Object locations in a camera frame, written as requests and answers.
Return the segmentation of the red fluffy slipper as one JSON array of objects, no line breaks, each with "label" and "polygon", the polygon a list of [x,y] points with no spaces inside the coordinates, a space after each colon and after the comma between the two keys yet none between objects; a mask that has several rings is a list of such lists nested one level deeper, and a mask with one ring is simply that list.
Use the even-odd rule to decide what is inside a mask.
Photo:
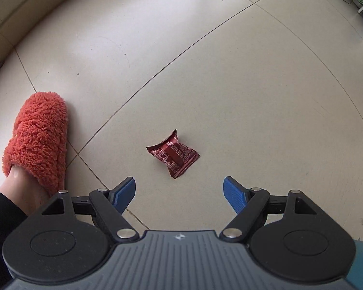
[{"label": "red fluffy slipper", "polygon": [[20,108],[2,157],[3,173],[14,166],[31,174],[49,196],[64,189],[68,110],[55,92],[32,94]]}]

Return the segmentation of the red snack wrapper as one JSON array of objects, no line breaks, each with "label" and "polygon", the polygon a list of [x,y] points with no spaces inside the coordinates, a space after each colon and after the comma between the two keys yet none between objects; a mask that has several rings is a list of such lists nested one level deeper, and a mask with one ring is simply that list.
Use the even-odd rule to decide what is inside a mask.
[{"label": "red snack wrapper", "polygon": [[148,153],[167,166],[173,179],[183,175],[200,158],[200,154],[196,150],[179,141],[177,129],[162,142],[148,146],[146,149]]}]

